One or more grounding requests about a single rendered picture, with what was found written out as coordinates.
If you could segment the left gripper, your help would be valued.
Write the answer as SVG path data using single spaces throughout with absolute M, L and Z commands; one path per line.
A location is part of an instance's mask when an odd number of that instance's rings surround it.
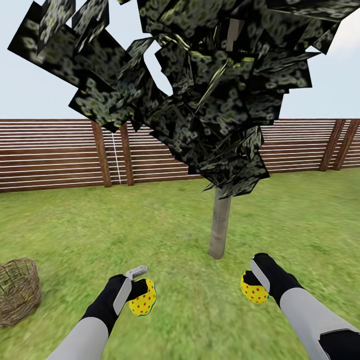
M 134 284 L 134 294 L 129 299 L 130 301 L 135 300 L 136 298 L 146 294 L 148 291 L 146 279 L 139 279 L 137 281 L 133 281 L 132 283 Z

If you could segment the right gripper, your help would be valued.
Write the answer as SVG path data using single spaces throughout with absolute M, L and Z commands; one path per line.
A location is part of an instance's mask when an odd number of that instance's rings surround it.
M 244 283 L 248 284 L 249 286 L 263 286 L 251 270 L 245 271 L 243 275 L 243 280 Z

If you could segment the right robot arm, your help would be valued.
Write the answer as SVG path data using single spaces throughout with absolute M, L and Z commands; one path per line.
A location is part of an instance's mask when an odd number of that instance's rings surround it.
M 251 259 L 243 280 L 249 286 L 263 286 L 273 296 L 311 360 L 360 360 L 360 331 L 316 299 L 267 253 Z M 21 304 L 25 310 L 24 300 Z M 21 313 L 18 303 L 14 308 Z

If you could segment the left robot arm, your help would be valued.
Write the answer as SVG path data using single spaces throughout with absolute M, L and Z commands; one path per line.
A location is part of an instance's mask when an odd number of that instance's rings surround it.
M 146 279 L 136 277 L 148 272 L 139 266 L 110 277 L 100 295 L 47 360 L 101 360 L 103 351 L 125 303 L 148 291 Z

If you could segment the easter egg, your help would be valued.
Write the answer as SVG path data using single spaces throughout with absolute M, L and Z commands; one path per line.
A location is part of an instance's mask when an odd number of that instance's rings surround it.
M 147 293 L 134 300 L 128 300 L 131 311 L 138 317 L 145 317 L 151 313 L 157 301 L 157 289 L 153 281 L 146 277 L 142 279 L 146 279 Z
M 244 282 L 243 277 L 241 278 L 240 285 L 241 285 L 243 294 L 252 303 L 263 304 L 266 301 L 268 301 L 270 298 L 270 294 L 266 291 L 266 289 L 263 286 L 248 285 Z

